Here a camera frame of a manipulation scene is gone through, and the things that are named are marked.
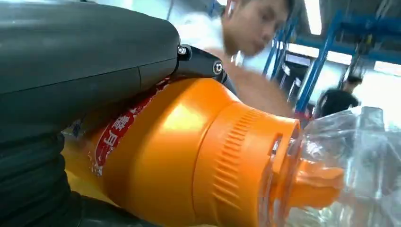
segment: clear plastic wrap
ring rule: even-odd
[[[387,121],[381,109],[357,107],[306,127],[303,158],[343,168],[344,189],[328,208],[292,208],[286,226],[401,226],[401,130]]]

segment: plastic bottle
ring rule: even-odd
[[[248,107],[213,79],[159,88],[63,152],[69,171],[128,212],[169,227],[282,226],[292,207],[340,193],[342,169],[300,157],[297,120]]]

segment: fluorescent light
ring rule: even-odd
[[[217,0],[217,2],[222,6],[226,6],[227,5],[227,0]]]
[[[319,49],[298,44],[289,44],[288,51],[313,58],[317,58],[317,56],[319,56]]]
[[[351,64],[351,60],[352,60],[352,56],[349,55],[349,54],[329,51],[329,53],[327,54],[327,60],[328,61],[332,61],[332,62],[336,62],[336,63],[341,63],[341,64],[344,64],[344,65],[350,65]]]
[[[376,61],[375,71],[401,76],[401,65],[392,64],[383,61]]]
[[[313,35],[322,34],[322,19],[320,16],[319,0],[305,0],[305,6],[311,33]]]

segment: man's hair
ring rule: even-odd
[[[353,75],[349,75],[346,80],[346,82],[350,83],[350,84],[360,84],[360,83],[362,83],[362,81],[363,80],[361,77],[357,77],[357,76],[353,76]]]
[[[244,4],[246,4],[246,3],[250,2],[250,1],[253,1],[253,0],[242,0],[242,2],[243,2]],[[287,9],[288,9],[288,11],[289,11],[289,14],[291,14],[292,11],[294,11],[294,8],[295,8],[295,1],[296,1],[296,0],[284,0],[284,1],[286,2],[286,5],[287,5]]]
[[[248,4],[250,1],[253,1],[253,0],[242,0],[242,4],[243,4],[243,5],[246,5],[246,4]],[[296,2],[296,0],[284,0],[284,1],[286,1],[287,9],[288,9],[288,12],[289,12],[288,16],[290,17],[291,14],[292,14],[292,12],[295,10],[295,2]],[[222,6],[221,16],[224,16],[224,14],[225,14],[225,12],[226,12],[226,9],[227,9],[226,6]]]

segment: ceiling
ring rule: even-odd
[[[302,38],[309,40],[322,41],[327,36],[327,30],[330,26],[337,11],[341,10],[350,15],[372,15],[374,16],[379,9],[382,0],[320,0],[320,9],[322,17],[322,35],[315,36],[310,34],[308,18],[303,0],[301,2],[300,21],[296,29],[297,34]],[[389,7],[385,17],[397,17],[401,19],[401,1],[392,0],[392,5]],[[355,35],[353,34],[338,34],[337,42],[353,44]],[[380,45],[380,49],[389,51],[401,52],[401,40],[385,40]]]

